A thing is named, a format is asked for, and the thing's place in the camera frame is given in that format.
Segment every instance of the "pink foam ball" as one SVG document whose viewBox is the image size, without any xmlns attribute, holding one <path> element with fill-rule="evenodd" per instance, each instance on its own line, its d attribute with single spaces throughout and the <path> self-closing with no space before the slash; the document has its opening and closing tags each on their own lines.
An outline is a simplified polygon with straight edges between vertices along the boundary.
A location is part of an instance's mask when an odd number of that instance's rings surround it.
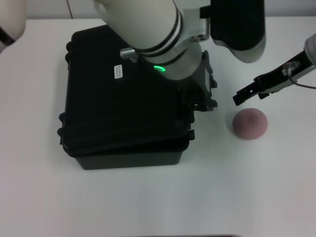
<svg viewBox="0 0 316 237">
<path fill-rule="evenodd" d="M 233 120 L 234 133 L 245 140 L 261 137 L 268 128 L 266 115 L 258 109 L 244 109 Z"/>
</svg>

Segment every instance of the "robotic arm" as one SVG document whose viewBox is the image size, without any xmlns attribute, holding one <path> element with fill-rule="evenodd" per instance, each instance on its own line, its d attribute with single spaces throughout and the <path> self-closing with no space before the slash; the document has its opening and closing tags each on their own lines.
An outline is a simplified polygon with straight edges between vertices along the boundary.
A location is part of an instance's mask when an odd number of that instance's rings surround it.
<svg viewBox="0 0 316 237">
<path fill-rule="evenodd" d="M 172 80 L 191 76 L 199 67 L 199 42 L 212 37 L 239 60 L 256 61 L 265 47 L 263 0 L 211 0 L 211 5 L 178 9 L 173 0 L 94 0 L 100 17 L 131 47 L 122 58 L 147 61 Z M 0 52 L 18 40 L 25 29 L 26 0 L 0 0 Z M 297 84 L 297 79 L 315 69 L 316 34 L 305 51 L 276 70 L 259 76 L 237 92 L 239 105 L 254 95 L 270 93 Z"/>
<path fill-rule="evenodd" d="M 26 0 L 0 0 L 0 53 L 24 33 Z"/>
</svg>

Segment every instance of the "white tabletop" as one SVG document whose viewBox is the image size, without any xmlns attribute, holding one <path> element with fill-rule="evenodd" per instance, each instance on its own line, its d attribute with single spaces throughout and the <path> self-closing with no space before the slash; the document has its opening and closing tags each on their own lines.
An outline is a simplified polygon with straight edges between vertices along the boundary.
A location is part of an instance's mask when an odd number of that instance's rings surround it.
<svg viewBox="0 0 316 237">
<path fill-rule="evenodd" d="M 0 55 L 0 236 L 123 237 L 219 235 L 314 237 L 316 91 L 289 87 L 240 107 L 232 97 L 303 50 L 316 17 L 267 18 L 267 47 L 244 64 L 207 41 L 219 108 L 196 113 L 175 166 L 84 171 L 59 145 L 66 43 L 101 20 L 30 20 Z M 300 79 L 316 85 L 316 73 Z M 255 141 L 228 124 L 254 107 L 268 117 Z"/>
</svg>

